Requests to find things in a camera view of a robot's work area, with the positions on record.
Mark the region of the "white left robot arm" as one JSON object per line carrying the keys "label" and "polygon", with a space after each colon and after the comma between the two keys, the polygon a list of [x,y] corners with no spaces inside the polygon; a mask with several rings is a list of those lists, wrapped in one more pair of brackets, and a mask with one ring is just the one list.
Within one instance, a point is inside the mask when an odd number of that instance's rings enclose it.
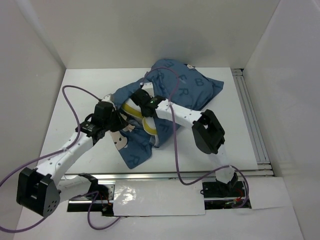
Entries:
{"label": "white left robot arm", "polygon": [[98,179],[88,173],[80,173],[74,178],[64,178],[69,168],[107,132],[116,132],[128,123],[110,101],[100,101],[94,112],[88,115],[70,138],[72,146],[65,144],[61,152],[39,164],[34,169],[25,167],[18,176],[16,202],[47,218],[60,202],[83,195],[92,200],[97,195],[109,198],[109,189],[98,183]]}

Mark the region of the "blue cartoon print pillowcase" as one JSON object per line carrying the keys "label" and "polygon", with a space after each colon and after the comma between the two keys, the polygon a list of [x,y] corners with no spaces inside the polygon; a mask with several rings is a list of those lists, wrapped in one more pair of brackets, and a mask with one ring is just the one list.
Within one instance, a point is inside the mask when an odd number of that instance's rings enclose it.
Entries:
{"label": "blue cartoon print pillowcase", "polygon": [[156,118],[157,136],[148,134],[142,126],[142,120],[127,114],[122,106],[129,97],[140,88],[141,83],[151,82],[154,94],[162,96],[180,106],[191,110],[203,109],[224,87],[224,82],[204,76],[192,65],[174,59],[160,59],[148,75],[136,82],[119,88],[113,93],[113,103],[124,115],[133,130],[120,130],[120,136],[127,140],[114,144],[129,169],[141,165],[152,156],[152,149],[161,147],[173,135],[173,123]]}

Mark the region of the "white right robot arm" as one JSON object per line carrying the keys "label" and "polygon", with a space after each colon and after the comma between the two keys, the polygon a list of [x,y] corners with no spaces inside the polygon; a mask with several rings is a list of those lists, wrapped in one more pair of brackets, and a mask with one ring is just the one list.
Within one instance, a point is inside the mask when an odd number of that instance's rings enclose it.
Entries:
{"label": "white right robot arm", "polygon": [[[211,174],[215,174],[217,189],[223,196],[230,196],[236,189],[238,176],[235,168],[227,159],[225,144],[225,130],[212,110],[196,111],[170,102],[162,96],[151,97],[143,89],[136,90],[127,101],[132,102],[139,108],[143,117],[152,117],[171,121],[173,124],[173,140],[175,166],[179,181],[184,186],[193,185]],[[184,182],[178,163],[178,144],[176,125],[192,130],[197,148],[214,160],[219,167],[206,173],[192,182]]]}

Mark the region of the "white pillow with yellow edge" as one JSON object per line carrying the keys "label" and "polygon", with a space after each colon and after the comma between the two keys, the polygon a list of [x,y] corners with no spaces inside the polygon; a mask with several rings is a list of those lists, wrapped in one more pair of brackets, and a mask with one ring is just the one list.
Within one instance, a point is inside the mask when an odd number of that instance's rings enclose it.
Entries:
{"label": "white pillow with yellow edge", "polygon": [[151,136],[150,143],[156,148],[159,147],[160,140],[154,118],[142,116],[140,107],[131,100],[131,96],[123,103],[122,109],[127,115],[135,118],[142,125],[144,131]]}

